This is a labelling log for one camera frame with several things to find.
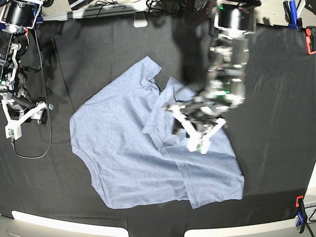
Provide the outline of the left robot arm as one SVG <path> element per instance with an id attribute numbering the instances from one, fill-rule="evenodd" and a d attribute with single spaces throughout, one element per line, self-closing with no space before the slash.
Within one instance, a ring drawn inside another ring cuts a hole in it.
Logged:
<path id="1" fill-rule="evenodd" d="M 215 10 L 215 38 L 210 45 L 211 64 L 203 89 L 188 101 L 176 101 L 172 134 L 212 136 L 226 121 L 222 114 L 245 101 L 245 67 L 249 59 L 247 35 L 255 33 L 259 0 L 231 0 Z"/>

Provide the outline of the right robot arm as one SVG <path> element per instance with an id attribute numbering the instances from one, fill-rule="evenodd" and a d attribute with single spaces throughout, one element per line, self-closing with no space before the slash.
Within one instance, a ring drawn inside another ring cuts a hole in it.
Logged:
<path id="1" fill-rule="evenodd" d="M 2 0 L 0 2 L 0 100 L 9 119 L 20 119 L 46 99 L 33 99 L 26 89 L 26 72 L 38 73 L 41 68 L 21 65 L 34 27 L 41 23 L 40 13 L 50 0 Z"/>

